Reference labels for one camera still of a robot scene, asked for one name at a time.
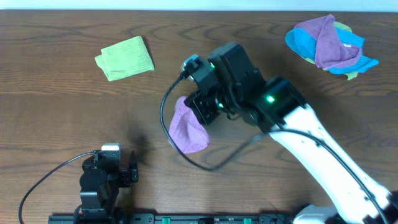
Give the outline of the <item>purple cloth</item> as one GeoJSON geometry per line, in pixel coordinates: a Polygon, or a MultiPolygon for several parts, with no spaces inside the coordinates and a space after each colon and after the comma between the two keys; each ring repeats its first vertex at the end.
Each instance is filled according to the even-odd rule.
{"type": "Polygon", "coordinates": [[[169,134],[184,154],[191,154],[204,150],[210,140],[206,129],[198,122],[192,109],[185,105],[186,98],[181,96],[175,104],[169,134]]]}
{"type": "Polygon", "coordinates": [[[315,64],[324,69],[346,68],[357,64],[363,55],[364,39],[335,28],[331,14],[300,22],[294,27],[315,40],[315,64]]]}

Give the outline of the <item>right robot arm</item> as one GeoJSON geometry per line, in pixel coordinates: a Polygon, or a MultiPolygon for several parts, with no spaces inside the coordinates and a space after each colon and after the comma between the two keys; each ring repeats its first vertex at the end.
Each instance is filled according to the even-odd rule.
{"type": "Polygon", "coordinates": [[[185,104],[199,123],[208,125],[222,112],[240,116],[290,151],[328,194],[332,206],[309,205],[295,223],[397,222],[397,194],[345,153],[288,80],[265,80],[241,45],[228,43],[207,58],[192,55],[182,72],[197,84],[185,104]]]}

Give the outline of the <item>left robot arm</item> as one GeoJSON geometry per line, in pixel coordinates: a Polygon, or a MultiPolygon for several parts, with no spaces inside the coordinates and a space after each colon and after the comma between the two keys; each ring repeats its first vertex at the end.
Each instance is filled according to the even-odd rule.
{"type": "Polygon", "coordinates": [[[129,223],[131,217],[116,207],[120,188],[128,188],[139,180],[134,152],[125,169],[119,167],[119,151],[94,151],[83,162],[80,177],[81,205],[73,214],[73,223],[129,223]]]}

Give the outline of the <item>folded green cloth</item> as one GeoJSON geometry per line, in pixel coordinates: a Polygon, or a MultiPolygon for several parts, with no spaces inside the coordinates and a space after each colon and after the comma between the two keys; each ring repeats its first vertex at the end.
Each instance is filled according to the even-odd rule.
{"type": "Polygon", "coordinates": [[[101,49],[101,54],[95,57],[95,62],[109,82],[155,70],[141,36],[101,49]]]}

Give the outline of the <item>blue cloth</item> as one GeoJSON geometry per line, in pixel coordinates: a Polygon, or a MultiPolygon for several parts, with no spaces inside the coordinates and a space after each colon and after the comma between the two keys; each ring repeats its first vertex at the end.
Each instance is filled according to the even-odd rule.
{"type": "Polygon", "coordinates": [[[339,28],[332,38],[322,35],[320,40],[301,28],[294,28],[287,33],[285,41],[299,56],[335,75],[364,73],[379,64],[375,58],[363,54],[362,37],[339,28]]]}

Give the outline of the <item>yellow-green cloth under pile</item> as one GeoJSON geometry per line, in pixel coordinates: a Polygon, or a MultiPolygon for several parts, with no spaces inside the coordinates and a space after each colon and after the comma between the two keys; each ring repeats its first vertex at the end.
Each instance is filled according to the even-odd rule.
{"type": "MultiPolygon", "coordinates": [[[[335,21],[333,23],[333,26],[335,28],[339,28],[339,29],[344,30],[344,31],[352,32],[352,30],[351,30],[351,28],[349,26],[347,26],[345,24],[342,24],[340,22],[337,22],[337,21],[335,21]]],[[[314,60],[312,60],[310,58],[303,58],[303,59],[306,60],[307,62],[315,65],[315,61],[314,60]]],[[[356,78],[358,76],[358,73],[359,72],[354,71],[354,72],[345,73],[345,75],[347,76],[347,80],[352,80],[352,79],[354,79],[354,78],[356,78]]]]}

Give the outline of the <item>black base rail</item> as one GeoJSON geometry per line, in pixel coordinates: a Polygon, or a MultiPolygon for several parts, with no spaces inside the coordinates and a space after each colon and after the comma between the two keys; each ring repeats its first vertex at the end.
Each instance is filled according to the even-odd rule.
{"type": "Polygon", "coordinates": [[[48,224],[293,224],[290,215],[154,215],[151,213],[119,214],[107,218],[86,215],[51,215],[48,224]]]}

